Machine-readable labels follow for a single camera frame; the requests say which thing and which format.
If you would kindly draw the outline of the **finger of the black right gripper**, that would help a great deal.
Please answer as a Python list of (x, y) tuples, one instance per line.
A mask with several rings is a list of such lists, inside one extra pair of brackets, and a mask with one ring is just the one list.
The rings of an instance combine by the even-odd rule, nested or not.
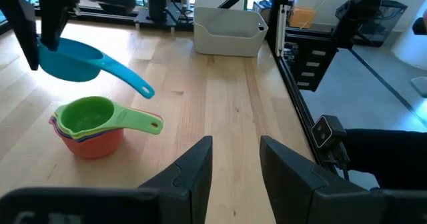
[(41, 42), (50, 51), (56, 51), (60, 36), (68, 22), (69, 12), (79, 0), (39, 0), (41, 11)]
[(30, 69), (38, 70), (38, 36), (34, 7), (26, 0), (0, 0), (0, 10), (14, 30)]

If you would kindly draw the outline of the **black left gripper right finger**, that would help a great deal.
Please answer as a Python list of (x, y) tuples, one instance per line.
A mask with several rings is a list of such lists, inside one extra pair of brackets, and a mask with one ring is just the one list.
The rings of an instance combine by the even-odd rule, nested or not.
[(260, 161), (277, 224), (377, 224), (371, 193), (267, 135)]

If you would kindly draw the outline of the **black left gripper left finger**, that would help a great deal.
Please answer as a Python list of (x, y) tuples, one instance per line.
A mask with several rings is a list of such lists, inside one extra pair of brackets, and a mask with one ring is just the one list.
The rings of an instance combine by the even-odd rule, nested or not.
[(213, 138), (202, 137), (163, 171), (141, 184), (157, 195), (150, 224), (205, 224), (213, 169)]

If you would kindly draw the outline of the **teal measuring cup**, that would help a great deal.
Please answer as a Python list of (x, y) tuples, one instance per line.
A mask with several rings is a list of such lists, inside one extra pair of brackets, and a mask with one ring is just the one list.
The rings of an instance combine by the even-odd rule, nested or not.
[(86, 82), (105, 71), (133, 87), (146, 99), (155, 95), (154, 88), (137, 73), (85, 43), (60, 38), (57, 50), (52, 51), (39, 42), (38, 53), (42, 70), (58, 79)]

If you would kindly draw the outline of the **red measuring cup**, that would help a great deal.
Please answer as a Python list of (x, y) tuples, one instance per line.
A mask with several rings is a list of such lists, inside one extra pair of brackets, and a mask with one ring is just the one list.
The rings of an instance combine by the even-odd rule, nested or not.
[(124, 130), (125, 129), (115, 129), (111, 133), (106, 133), (80, 143), (65, 137), (60, 137), (58, 133), (55, 132), (75, 156), (81, 159), (99, 159), (116, 152), (123, 142)]

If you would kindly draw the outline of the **green measuring cup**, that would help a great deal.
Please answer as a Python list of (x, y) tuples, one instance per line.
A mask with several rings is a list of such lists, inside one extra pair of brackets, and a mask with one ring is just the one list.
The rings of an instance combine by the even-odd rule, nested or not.
[(61, 105), (54, 114), (60, 128), (74, 138), (110, 129), (135, 129), (158, 135), (163, 129), (161, 116), (100, 96), (84, 97)]

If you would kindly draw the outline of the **yellow measuring cup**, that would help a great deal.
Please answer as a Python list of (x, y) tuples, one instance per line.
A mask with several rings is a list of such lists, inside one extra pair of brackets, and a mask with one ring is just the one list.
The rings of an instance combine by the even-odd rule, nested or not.
[(85, 140), (88, 140), (88, 139), (91, 139), (91, 138), (94, 138), (94, 137), (98, 137), (98, 136), (100, 136), (100, 135), (102, 135), (102, 134), (106, 134), (106, 133), (109, 133), (109, 132), (112, 132), (112, 131), (113, 131), (113, 129), (110, 129), (110, 130), (101, 131), (101, 132), (97, 132), (97, 133), (93, 133), (93, 134), (89, 134), (89, 135), (84, 135), (84, 136), (79, 137), (79, 138), (74, 138), (74, 137), (72, 137), (69, 133), (66, 133), (65, 131), (63, 131), (63, 130), (60, 128), (59, 123), (58, 123), (58, 119), (57, 119), (57, 117), (56, 117), (56, 115), (55, 115), (55, 114), (53, 114), (53, 115), (50, 117), (49, 123), (50, 123), (50, 124), (52, 124), (52, 125), (54, 126), (55, 130), (56, 130), (60, 135), (62, 135), (62, 136), (64, 136), (64, 137), (66, 137), (66, 138), (68, 138), (68, 139), (73, 139), (73, 140), (75, 140), (75, 141), (77, 141), (77, 142), (83, 142), (83, 141), (85, 141)]

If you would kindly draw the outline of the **red and blue cups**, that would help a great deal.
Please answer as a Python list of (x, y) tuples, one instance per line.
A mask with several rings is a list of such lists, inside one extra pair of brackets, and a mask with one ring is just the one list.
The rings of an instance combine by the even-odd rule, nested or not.
[(95, 133), (95, 134), (85, 135), (85, 136), (83, 136), (83, 137), (80, 137), (80, 138), (74, 139), (72, 136), (70, 136), (70, 134), (66, 134), (64, 131), (62, 131), (62, 130), (59, 128), (59, 125), (57, 124), (57, 120), (56, 120), (56, 118), (55, 118), (55, 117), (50, 117), (50, 119), (49, 119), (49, 123), (50, 123), (52, 126), (54, 126), (54, 130), (58, 133), (58, 135), (59, 135), (60, 137), (65, 137), (65, 138), (68, 138), (68, 139), (74, 140), (74, 141), (79, 142), (79, 143), (80, 143), (80, 142), (83, 142), (83, 141), (86, 141), (86, 140), (88, 140), (88, 139), (92, 139), (92, 138), (95, 138), (95, 137), (101, 136), (101, 135), (106, 134), (106, 133), (111, 133), (111, 132), (113, 132), (113, 131), (114, 131), (114, 129), (112, 129), (112, 130), (108, 130), (108, 131), (98, 132), (98, 133)]

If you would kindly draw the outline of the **white plastic basket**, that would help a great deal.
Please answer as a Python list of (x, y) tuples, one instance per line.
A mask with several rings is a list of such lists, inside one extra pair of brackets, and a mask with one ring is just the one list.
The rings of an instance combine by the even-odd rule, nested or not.
[(255, 57), (268, 32), (253, 11), (196, 7), (193, 14), (194, 46), (201, 54)]

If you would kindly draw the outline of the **person's leg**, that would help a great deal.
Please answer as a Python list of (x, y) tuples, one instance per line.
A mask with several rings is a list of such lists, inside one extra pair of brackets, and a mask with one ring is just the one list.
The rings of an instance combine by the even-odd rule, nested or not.
[(347, 129), (348, 168), (375, 176), (383, 189), (427, 190), (427, 132)]

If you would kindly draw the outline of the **orange box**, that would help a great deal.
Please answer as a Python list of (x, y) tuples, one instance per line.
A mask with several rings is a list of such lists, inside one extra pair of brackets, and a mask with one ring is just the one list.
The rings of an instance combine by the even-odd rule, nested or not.
[(309, 29), (314, 20), (315, 10), (294, 7), (291, 11), (289, 26), (295, 28)]

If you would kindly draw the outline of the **white rounded furniture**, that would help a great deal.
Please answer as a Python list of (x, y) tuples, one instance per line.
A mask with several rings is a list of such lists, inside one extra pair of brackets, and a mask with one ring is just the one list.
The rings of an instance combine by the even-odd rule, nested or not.
[(427, 7), (417, 12), (393, 45), (392, 52), (406, 64), (427, 71)]

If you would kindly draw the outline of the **black equipment stand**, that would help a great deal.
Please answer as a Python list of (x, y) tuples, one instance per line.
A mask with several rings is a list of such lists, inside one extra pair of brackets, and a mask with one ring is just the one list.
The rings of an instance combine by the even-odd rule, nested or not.
[(332, 31), (332, 37), (336, 40), (337, 47), (351, 49), (355, 36), (371, 43), (359, 28), (376, 16), (381, 2), (382, 0), (347, 0), (336, 9), (335, 16), (339, 21)]

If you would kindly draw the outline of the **black open cart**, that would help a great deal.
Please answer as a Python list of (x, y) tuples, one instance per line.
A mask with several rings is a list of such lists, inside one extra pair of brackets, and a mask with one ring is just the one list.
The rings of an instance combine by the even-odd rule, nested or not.
[(382, 0), (376, 15), (359, 28), (354, 44), (381, 47), (407, 8), (397, 1)]

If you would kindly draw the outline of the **silver metal bracket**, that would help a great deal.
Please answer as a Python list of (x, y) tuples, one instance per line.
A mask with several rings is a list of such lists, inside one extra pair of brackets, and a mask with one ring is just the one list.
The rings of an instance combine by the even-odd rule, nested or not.
[(286, 38), (286, 17), (286, 6), (280, 5), (278, 10), (278, 23), (276, 33), (276, 55), (278, 57), (284, 56), (284, 44)]

